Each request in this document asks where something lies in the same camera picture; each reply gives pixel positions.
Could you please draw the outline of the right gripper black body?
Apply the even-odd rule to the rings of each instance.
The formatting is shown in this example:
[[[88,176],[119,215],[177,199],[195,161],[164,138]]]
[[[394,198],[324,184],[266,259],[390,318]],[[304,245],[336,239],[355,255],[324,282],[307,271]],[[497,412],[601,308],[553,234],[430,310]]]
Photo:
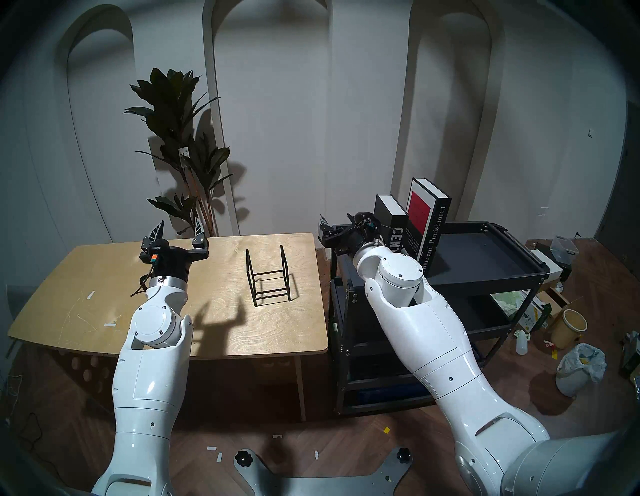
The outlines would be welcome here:
[[[338,254],[355,254],[364,247],[378,244],[381,229],[381,225],[376,225],[376,228],[331,226],[331,231],[320,235],[319,225],[319,242],[323,248],[334,250]]]

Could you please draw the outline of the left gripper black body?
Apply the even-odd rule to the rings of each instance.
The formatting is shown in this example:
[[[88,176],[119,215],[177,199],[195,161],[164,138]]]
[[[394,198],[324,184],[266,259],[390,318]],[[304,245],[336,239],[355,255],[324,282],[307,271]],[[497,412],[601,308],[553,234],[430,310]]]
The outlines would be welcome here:
[[[205,237],[193,239],[193,249],[183,249],[171,246],[166,239],[152,241],[149,237],[143,238],[141,244],[140,260],[152,267],[147,279],[155,277],[174,277],[187,280],[190,274],[191,264],[206,260],[209,257],[209,242]]]

